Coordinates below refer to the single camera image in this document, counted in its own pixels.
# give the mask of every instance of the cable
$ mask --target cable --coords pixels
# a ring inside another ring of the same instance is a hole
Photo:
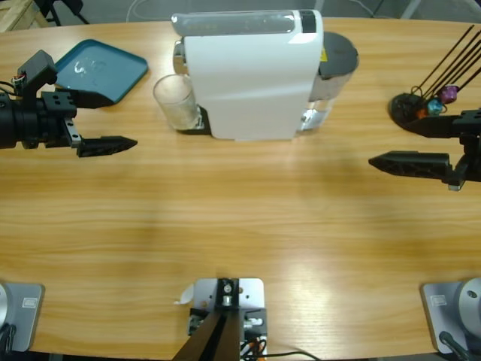
[[[138,2],[139,0],[134,0],[130,6],[129,6],[129,9],[127,10],[127,17],[126,17],[126,23],[129,22],[129,17],[130,17],[130,13],[132,11],[132,8],[134,7],[135,3]]]
[[[142,19],[142,20],[150,20],[150,21],[155,21],[155,20],[162,20],[162,18],[160,17],[143,17],[141,15],[139,15],[139,13],[137,12],[137,9],[139,6],[141,6],[144,2],[148,2],[150,0],[140,0],[137,5],[135,5],[134,7],[134,10],[132,11],[132,13],[134,13],[134,15],[136,17],[138,17],[139,19]]]
[[[132,4],[130,5],[129,10],[127,11],[127,17],[126,17],[126,22],[129,22],[130,14],[134,14],[135,17],[141,20],[161,20],[161,17],[143,17],[142,15],[139,15],[137,12],[137,8],[141,6],[143,3],[148,2],[149,0],[134,0]]]
[[[15,86],[12,83],[8,83],[7,81],[0,80],[0,84],[9,86],[12,89],[15,89]]]
[[[285,357],[291,355],[303,355],[307,356],[314,361],[322,361],[319,357],[315,357],[313,354],[305,352],[305,351],[291,351],[291,352],[282,352],[282,353],[268,353],[267,355],[259,355],[259,358],[269,358],[269,357]],[[252,359],[252,356],[243,356],[242,359]]]
[[[0,86],[0,92],[7,93],[9,96],[18,96],[17,94],[11,92],[10,90],[6,90]]]
[[[359,5],[361,8],[363,8],[364,10],[366,10],[369,15],[371,17],[375,17],[377,19],[380,19],[380,18],[383,18],[383,19],[393,19],[392,17],[377,17],[376,14],[370,9],[368,8],[366,5],[364,5],[362,2],[360,2],[359,0],[348,0],[349,2],[353,2],[357,5]]]
[[[314,361],[322,361],[319,357],[316,357],[313,354],[308,353],[306,351],[290,351],[290,352],[282,352],[282,353],[263,354],[262,352],[265,350],[268,343],[268,340],[266,338],[263,338],[261,340],[259,340],[258,338],[253,338],[252,340],[244,342],[243,346],[240,349],[241,350],[244,349],[248,344],[251,344],[251,343],[253,343],[253,345],[250,346],[249,349],[240,356],[240,359],[246,359],[248,361],[257,361],[258,359],[269,358],[269,357],[303,355],[313,359]]]
[[[384,4],[384,0],[381,0],[381,1],[377,4],[376,8],[374,9],[373,15],[376,15],[377,11],[381,8],[381,6],[383,6],[383,4]]]

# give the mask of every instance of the plastic tray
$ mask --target plastic tray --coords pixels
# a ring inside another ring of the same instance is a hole
[[[147,72],[144,58],[93,39],[81,41],[57,63],[56,84],[97,92],[117,103]]]

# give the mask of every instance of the floor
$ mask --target floor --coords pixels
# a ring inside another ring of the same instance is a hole
[[[83,0],[82,14],[91,23],[124,23],[134,0]],[[322,7],[324,17],[377,17],[399,18],[409,0],[325,0]],[[131,8],[129,21],[169,20],[176,12],[234,11],[260,9],[313,8],[316,0],[137,0]],[[74,17],[62,2],[56,9],[63,25],[77,25]],[[421,0],[413,19],[448,20],[466,23],[481,23],[481,7],[475,0]]]

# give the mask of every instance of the purple ball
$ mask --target purple ball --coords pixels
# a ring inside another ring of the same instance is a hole
[[[446,85],[443,86],[438,96],[443,104],[453,103],[458,98],[458,90],[456,85]]]

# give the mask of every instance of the glass cup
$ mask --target glass cup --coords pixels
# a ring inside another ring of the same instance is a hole
[[[153,96],[174,129],[195,128],[200,114],[189,76],[171,74],[161,78],[153,87]]]

